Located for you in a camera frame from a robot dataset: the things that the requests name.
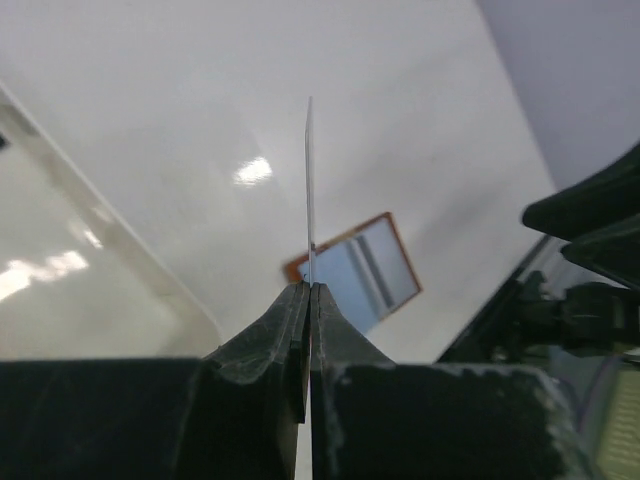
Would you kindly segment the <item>thin white card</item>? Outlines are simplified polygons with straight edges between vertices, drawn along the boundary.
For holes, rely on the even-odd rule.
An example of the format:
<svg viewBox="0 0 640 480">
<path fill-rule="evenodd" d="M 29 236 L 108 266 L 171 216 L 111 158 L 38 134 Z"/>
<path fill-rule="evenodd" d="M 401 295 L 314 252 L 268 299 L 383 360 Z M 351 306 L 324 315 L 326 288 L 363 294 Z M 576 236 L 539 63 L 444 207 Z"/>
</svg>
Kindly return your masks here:
<svg viewBox="0 0 640 480">
<path fill-rule="evenodd" d="M 305 188 L 308 240 L 308 277 L 310 285 L 316 280 L 314 165 L 313 165 L 313 97 L 308 98 L 305 123 Z"/>
</svg>

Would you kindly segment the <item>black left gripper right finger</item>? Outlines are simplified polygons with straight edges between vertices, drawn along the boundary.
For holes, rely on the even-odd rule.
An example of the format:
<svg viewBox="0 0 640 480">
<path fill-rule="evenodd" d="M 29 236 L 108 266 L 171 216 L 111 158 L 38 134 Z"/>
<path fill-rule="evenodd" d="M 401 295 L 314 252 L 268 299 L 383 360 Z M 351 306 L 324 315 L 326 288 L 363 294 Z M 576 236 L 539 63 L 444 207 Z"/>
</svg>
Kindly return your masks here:
<svg viewBox="0 0 640 480">
<path fill-rule="evenodd" d="M 313 286 L 316 479 L 586 479 L 560 390 L 528 366 L 397 364 Z"/>
</svg>

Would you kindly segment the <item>brown leather card holder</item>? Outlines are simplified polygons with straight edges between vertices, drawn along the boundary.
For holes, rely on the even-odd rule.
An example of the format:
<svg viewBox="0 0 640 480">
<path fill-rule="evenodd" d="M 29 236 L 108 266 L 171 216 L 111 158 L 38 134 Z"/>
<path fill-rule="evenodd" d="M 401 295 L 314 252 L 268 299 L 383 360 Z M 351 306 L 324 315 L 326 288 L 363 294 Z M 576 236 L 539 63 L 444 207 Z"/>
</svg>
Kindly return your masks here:
<svg viewBox="0 0 640 480">
<path fill-rule="evenodd" d="M 314 266 L 314 279 L 363 334 L 422 292 L 390 212 L 318 245 Z"/>
</svg>

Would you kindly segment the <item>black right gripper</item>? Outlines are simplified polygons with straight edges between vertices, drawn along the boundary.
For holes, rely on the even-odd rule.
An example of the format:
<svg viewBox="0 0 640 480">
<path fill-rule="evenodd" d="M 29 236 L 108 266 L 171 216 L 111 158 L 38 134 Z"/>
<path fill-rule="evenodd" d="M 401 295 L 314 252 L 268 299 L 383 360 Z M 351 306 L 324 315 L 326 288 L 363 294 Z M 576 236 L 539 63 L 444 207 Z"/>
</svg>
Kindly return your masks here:
<svg viewBox="0 0 640 480">
<path fill-rule="evenodd" d="M 584 355 L 637 348 L 639 147 L 528 205 L 521 223 L 552 237 L 527 252 L 439 360 L 534 363 L 548 345 Z"/>
</svg>

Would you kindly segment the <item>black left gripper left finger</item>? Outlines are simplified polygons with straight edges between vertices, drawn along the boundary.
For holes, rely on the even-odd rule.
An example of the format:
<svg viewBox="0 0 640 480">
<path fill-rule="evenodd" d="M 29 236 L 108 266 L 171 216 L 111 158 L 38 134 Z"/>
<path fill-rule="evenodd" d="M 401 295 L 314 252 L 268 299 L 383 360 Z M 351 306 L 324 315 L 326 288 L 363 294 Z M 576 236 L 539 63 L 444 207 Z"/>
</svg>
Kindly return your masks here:
<svg viewBox="0 0 640 480">
<path fill-rule="evenodd" d="M 5 479 L 291 479 L 310 288 L 287 286 L 211 354 L 5 361 Z"/>
</svg>

